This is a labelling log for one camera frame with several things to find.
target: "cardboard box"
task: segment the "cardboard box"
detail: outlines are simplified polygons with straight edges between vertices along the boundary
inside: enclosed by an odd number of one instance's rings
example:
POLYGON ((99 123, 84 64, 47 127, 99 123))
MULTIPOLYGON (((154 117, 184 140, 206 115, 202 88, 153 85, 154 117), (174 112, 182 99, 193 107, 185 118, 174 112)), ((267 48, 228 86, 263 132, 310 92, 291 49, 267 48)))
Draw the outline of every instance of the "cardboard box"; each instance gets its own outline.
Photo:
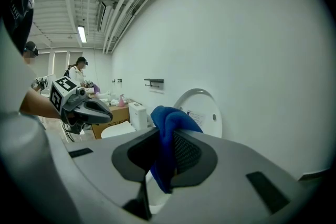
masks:
POLYGON ((110 106, 109 108, 113 114, 112 121, 109 123, 105 123, 105 124, 99 124, 99 125, 93 124, 92 125, 92 130, 93 130, 93 133, 96 139, 101 139, 101 133, 107 127, 117 125, 125 121, 130 122, 130 111, 128 109, 127 104, 123 106, 122 108, 119 106, 110 106))

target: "mesh grille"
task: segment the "mesh grille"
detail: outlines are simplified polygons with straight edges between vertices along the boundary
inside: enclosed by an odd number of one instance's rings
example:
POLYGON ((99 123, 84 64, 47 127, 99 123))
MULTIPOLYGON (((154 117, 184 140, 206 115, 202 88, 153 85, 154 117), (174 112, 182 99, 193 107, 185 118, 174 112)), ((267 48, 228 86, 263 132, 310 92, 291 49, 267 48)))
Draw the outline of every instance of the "mesh grille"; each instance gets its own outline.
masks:
POLYGON ((195 166, 201 158, 201 150, 196 145, 174 133, 174 153, 177 174, 195 166))

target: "toilet seat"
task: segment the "toilet seat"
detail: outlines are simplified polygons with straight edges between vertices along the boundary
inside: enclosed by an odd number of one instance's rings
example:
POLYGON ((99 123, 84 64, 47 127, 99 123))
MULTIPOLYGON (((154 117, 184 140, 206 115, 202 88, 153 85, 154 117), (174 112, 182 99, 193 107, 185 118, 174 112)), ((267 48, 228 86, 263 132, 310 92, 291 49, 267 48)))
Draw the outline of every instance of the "toilet seat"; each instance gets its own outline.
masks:
POLYGON ((200 126, 203 133, 222 137, 222 115, 212 95, 204 89, 186 91, 174 105, 187 113, 200 126))
POLYGON ((101 133, 101 138, 117 136, 135 132, 134 127, 128 121, 106 128, 101 133))

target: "cap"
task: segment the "cap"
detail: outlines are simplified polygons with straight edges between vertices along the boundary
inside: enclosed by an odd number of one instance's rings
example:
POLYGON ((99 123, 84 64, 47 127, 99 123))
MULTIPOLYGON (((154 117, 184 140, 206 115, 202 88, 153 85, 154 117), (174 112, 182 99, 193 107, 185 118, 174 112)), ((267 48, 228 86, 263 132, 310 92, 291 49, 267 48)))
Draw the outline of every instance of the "cap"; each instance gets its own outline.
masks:
POLYGON ((38 49, 37 49, 35 43, 32 42, 32 41, 28 41, 26 43, 25 51, 32 52, 32 54, 31 54, 32 57, 38 56, 38 49))
POLYGON ((77 62, 85 62, 85 65, 86 65, 86 66, 89 65, 89 63, 86 62, 86 59, 85 59, 83 56, 79 57, 79 58, 77 59, 77 62))

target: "blue towel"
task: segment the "blue towel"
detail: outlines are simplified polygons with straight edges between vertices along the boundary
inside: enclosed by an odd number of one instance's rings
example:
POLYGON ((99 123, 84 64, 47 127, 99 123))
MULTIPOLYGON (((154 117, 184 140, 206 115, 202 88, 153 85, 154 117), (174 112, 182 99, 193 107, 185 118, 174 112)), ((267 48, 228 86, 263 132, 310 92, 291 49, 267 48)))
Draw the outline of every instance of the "blue towel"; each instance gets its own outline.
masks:
POLYGON ((162 191, 171 193, 170 181, 176 169, 173 132, 175 129, 187 129, 202 133, 202 130, 189 115, 175 108, 158 106, 151 117, 155 126, 160 129, 159 155, 151 173, 162 191))

